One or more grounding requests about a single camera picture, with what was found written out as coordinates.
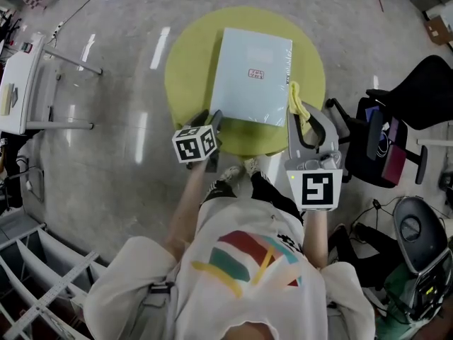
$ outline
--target floor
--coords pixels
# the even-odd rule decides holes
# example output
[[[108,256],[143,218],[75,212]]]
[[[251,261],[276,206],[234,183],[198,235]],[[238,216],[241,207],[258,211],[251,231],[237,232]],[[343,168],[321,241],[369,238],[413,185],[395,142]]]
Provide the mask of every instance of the floor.
[[[44,11],[26,8],[16,40],[34,32],[50,35],[85,1],[60,0]],[[188,175],[171,144],[166,57],[190,22],[240,5],[274,11],[300,26],[323,61],[327,97],[338,98],[351,114],[365,89],[373,87],[375,76],[379,88],[392,89],[428,55],[440,55],[453,66],[452,52],[430,42],[422,16],[409,0],[382,0],[384,12],[378,0],[91,0],[61,29],[57,48],[77,57],[89,49],[88,61],[102,66],[104,74],[63,64],[54,113],[55,120],[86,120],[96,127],[40,133],[27,145],[32,161],[45,170],[45,203],[25,193],[26,210],[61,238],[98,251],[106,261],[130,236],[162,241]],[[164,53],[158,69],[150,70],[164,27],[171,27]],[[340,134],[346,133],[338,115],[333,120]],[[417,150],[416,138],[446,134],[446,124],[411,131],[408,145]],[[223,155],[221,167],[234,160]],[[393,190],[353,179],[343,186],[339,208],[329,213],[330,227],[352,222],[373,198],[386,203],[396,196],[420,195],[445,210],[437,189],[444,160],[445,149],[429,148],[420,186],[414,183],[416,167],[411,163]],[[208,175],[206,185],[213,179]],[[370,211],[365,222],[374,221]],[[379,228],[391,228],[385,213],[379,216]]]

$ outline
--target table leg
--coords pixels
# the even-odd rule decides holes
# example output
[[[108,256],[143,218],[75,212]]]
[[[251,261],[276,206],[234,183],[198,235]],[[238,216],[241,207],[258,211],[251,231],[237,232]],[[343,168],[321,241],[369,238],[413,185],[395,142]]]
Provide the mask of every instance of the table leg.
[[[51,47],[50,45],[44,45],[44,47],[42,48],[46,53],[49,53],[50,55],[54,55],[55,57],[58,57],[62,60],[66,60],[67,62],[69,63],[72,63],[72,64],[75,64],[75,65],[79,65],[89,71],[92,71],[93,73],[97,73],[97,74],[102,74],[102,69],[99,68],[99,67],[94,67],[92,66],[91,64],[87,63],[87,62],[84,62],[83,60],[80,60],[80,59],[77,59],[77,58],[73,58],[73,57],[70,57],[68,55],[66,55],[66,53],[63,53],[63,52],[60,52],[59,50],[56,50],[55,48]]]
[[[72,128],[79,130],[91,130],[93,123],[84,122],[45,122],[45,121],[28,121],[25,124],[26,130],[49,130],[58,128]]]

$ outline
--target cardboard box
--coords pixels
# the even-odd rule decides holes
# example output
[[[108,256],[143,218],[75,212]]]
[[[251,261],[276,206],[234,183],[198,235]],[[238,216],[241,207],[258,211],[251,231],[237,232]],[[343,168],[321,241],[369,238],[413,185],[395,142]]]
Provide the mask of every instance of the cardboard box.
[[[425,28],[433,43],[444,45],[453,40],[453,32],[448,23],[441,16],[436,16],[425,22]]]

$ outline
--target white table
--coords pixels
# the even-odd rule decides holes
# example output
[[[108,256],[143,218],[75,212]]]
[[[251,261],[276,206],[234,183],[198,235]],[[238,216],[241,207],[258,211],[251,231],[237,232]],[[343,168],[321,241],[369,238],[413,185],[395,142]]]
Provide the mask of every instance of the white table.
[[[17,52],[6,62],[3,78],[0,84],[0,95],[6,84],[14,84],[18,89],[18,100],[14,107],[11,107],[9,115],[0,115],[0,131],[9,132],[15,135],[22,135],[25,130],[42,130],[56,128],[76,128],[90,130],[93,123],[81,122],[50,122],[30,120],[29,110],[32,106],[33,90],[36,86],[36,71],[41,55],[46,52],[60,59],[71,62],[75,65],[102,74],[102,69],[94,67],[80,59],[68,57],[63,52],[56,50],[44,43],[44,35],[39,35],[33,41],[33,48],[30,53]]]

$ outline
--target plastic wrap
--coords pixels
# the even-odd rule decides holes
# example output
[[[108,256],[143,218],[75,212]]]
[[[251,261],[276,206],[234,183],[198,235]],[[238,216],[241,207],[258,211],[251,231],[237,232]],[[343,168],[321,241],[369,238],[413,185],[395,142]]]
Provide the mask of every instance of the plastic wrap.
[[[285,125],[291,59],[291,40],[225,28],[210,113]]]

